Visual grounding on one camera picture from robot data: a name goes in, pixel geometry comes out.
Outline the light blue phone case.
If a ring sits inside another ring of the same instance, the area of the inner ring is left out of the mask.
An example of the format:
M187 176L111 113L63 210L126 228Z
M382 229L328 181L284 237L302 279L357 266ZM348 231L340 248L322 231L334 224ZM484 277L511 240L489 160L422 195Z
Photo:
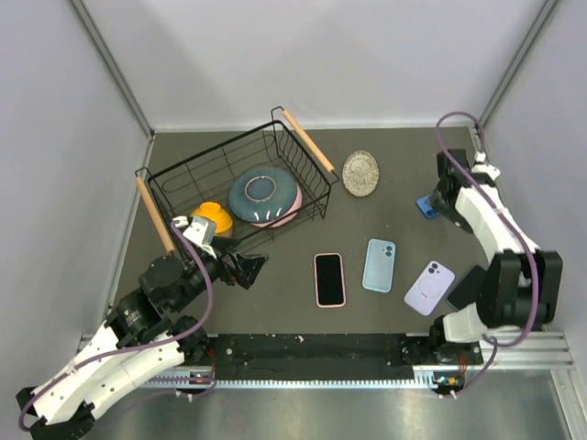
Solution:
M393 286L396 247L393 242L369 240L362 276L362 287L379 293L389 293Z

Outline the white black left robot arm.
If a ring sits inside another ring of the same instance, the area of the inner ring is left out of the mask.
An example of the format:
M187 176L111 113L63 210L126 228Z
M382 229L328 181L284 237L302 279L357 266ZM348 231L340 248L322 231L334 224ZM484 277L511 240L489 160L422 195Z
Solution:
M199 294L214 303L221 280L248 289L268 257L237 251L238 240L220 237L220 255L199 253L188 240L169 244L139 277L139 286L106 316L92 339L52 379L17 394L18 427L35 439L79 439L118 401L166 369L198 363L207 355L203 329L210 316L169 317Z

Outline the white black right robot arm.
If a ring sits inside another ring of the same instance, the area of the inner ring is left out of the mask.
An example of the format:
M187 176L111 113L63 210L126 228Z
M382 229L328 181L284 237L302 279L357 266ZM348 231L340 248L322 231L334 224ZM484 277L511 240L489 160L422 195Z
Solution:
M441 363L492 330L536 330L551 323L557 310L562 257L541 249L517 225L495 183L500 171L484 160L478 153L469 163L461 148L437 154L438 183L430 203L478 239L489 263L472 291L472 302L440 316L430 327L428 352Z

